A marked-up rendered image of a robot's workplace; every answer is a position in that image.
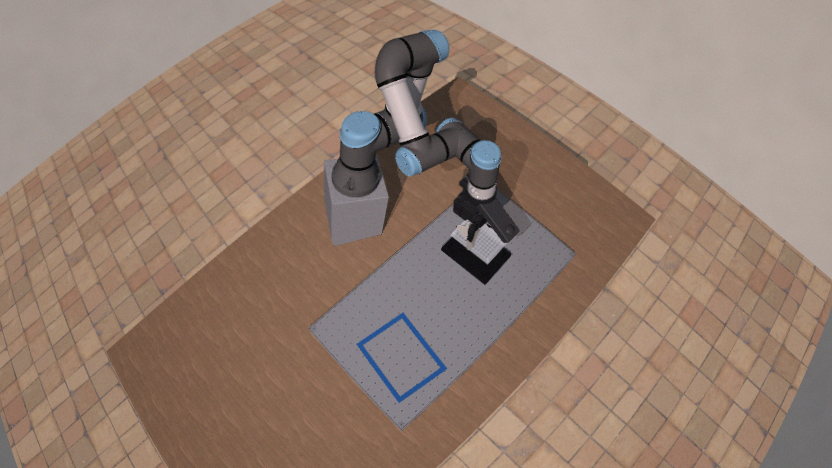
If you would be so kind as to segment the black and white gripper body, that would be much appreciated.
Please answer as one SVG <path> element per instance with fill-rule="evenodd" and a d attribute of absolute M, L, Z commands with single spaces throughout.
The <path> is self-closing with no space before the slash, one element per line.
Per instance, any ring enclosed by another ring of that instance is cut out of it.
<path fill-rule="evenodd" d="M 492 202 L 497 193 L 497 186 L 494 195 L 486 200 L 479 200 L 472 197 L 468 192 L 468 174 L 459 181 L 459 185 L 463 187 L 463 191 L 458 195 L 453 203 L 453 212 L 461 217 L 463 220 L 469 220 L 471 223 L 475 221 L 478 223 L 478 228 L 481 228 L 487 221 L 479 212 L 475 205 L 488 204 Z M 472 202 L 470 199 L 472 199 Z"/>

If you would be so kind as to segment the blue tape outline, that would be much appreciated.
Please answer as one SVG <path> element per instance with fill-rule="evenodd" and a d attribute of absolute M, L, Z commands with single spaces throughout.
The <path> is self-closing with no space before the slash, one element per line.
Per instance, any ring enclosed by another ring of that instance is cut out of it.
<path fill-rule="evenodd" d="M 367 343 L 368 341 L 370 341 L 371 339 L 373 339 L 374 337 L 376 337 L 377 335 L 379 335 L 380 333 L 382 333 L 384 330 L 386 330 L 387 328 L 389 328 L 390 326 L 392 326 L 393 324 L 395 324 L 396 322 L 398 322 L 398 321 L 399 321 L 399 320 L 401 320 L 401 319 L 403 319 L 403 320 L 404 320 L 404 322 L 405 322 L 405 323 L 407 324 L 407 326 L 411 329 L 411 331 L 412 331 L 412 332 L 414 333 L 414 335 L 418 338 L 418 340 L 419 340 L 419 341 L 421 342 L 421 344 L 425 347 L 425 349 L 426 349 L 426 350 L 428 351 L 428 353 L 432 356 L 432 358 L 435 360 L 435 362 L 439 365 L 439 367 L 440 367 L 440 368 L 439 368 L 437 371 L 435 371 L 433 374 L 431 374 L 430 376 L 428 376 L 426 379 L 424 379 L 423 381 L 421 381 L 419 384 L 417 384 L 416 386 L 414 386 L 413 388 L 411 388 L 409 391 L 407 391 L 406 393 L 404 393 L 403 395 L 401 395 L 401 396 L 400 396 L 400 395 L 397 393 L 397 391 L 394 389 L 394 387 L 391 385 L 391 383 L 388 381 L 388 379 L 385 377 L 385 375 L 384 375 L 384 374 L 383 374 L 383 372 L 380 370 L 380 368 L 377 366 L 377 364 L 376 364 L 376 363 L 375 363 L 375 361 L 372 359 L 372 357 L 369 355 L 369 353 L 367 352 L 367 350 L 364 348 L 364 346 L 363 346 L 363 345 L 364 345 L 365 343 Z M 382 379 L 382 381 L 385 383 L 385 385 L 387 386 L 387 388 L 390 390 L 390 392 L 393 394 L 393 396 L 396 398 L 396 400 L 397 400 L 398 402 L 401 402 L 401 401 L 403 401 L 404 399 L 406 399 L 408 396 L 410 396 L 411 394 L 413 394 L 414 392 L 416 392 L 418 389 L 420 389 L 421 387 L 423 387 L 425 384 L 427 384 L 428 382 L 430 382 L 432 379 L 434 379 L 435 377 L 437 377 L 439 374 L 441 374 L 442 372 L 444 372 L 444 371 L 447 369 L 447 368 L 446 368 L 446 366 L 442 363 L 442 361 L 439 359 L 439 357 L 435 354 L 435 352 L 434 352 L 434 351 L 431 349 L 431 347 L 427 344 L 427 342 L 426 342 L 426 341 L 424 340 L 424 338 L 420 335 L 420 333 L 417 331 L 417 329 L 413 326 L 413 324 L 410 322 L 410 320 L 406 317 L 406 315 L 405 315 L 404 313 L 401 313 L 400 315 L 398 315 L 397 317 L 395 317 L 394 319 L 392 319 L 390 322 L 388 322 L 387 324 L 385 324 L 384 326 L 382 326 L 381 328 L 379 328 L 378 330 L 376 330 L 375 332 L 373 332 L 372 334 L 370 334 L 368 337 L 366 337 L 365 339 L 363 339 L 362 341 L 360 341 L 359 343 L 357 343 L 357 346 L 359 347 L 359 349 L 361 350 L 361 352 L 364 354 L 364 356 L 366 357 L 366 359 L 369 361 L 369 363 L 371 364 L 371 366 L 374 368 L 374 370 L 377 372 L 377 374 L 379 375 L 379 377 Z"/>

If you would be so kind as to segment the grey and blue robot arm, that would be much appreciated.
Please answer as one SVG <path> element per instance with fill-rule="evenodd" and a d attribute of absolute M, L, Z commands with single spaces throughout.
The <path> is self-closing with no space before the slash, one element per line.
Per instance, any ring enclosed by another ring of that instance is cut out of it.
<path fill-rule="evenodd" d="M 444 120 L 435 134 L 429 135 L 425 129 L 427 116 L 421 97 L 434 64 L 448 55 L 448 40 L 438 30 L 420 31 L 383 45 L 375 63 L 375 79 L 387 104 L 375 114 L 357 111 L 344 119 L 340 157 L 332 169 L 337 191 L 348 197 L 374 192 L 380 180 L 376 152 L 399 141 L 396 162 L 405 175 L 420 174 L 457 157 L 469 169 L 469 194 L 479 200 L 494 195 L 501 162 L 497 144 L 480 140 L 455 118 Z M 503 243 L 519 233 L 496 198 L 476 207 Z"/>

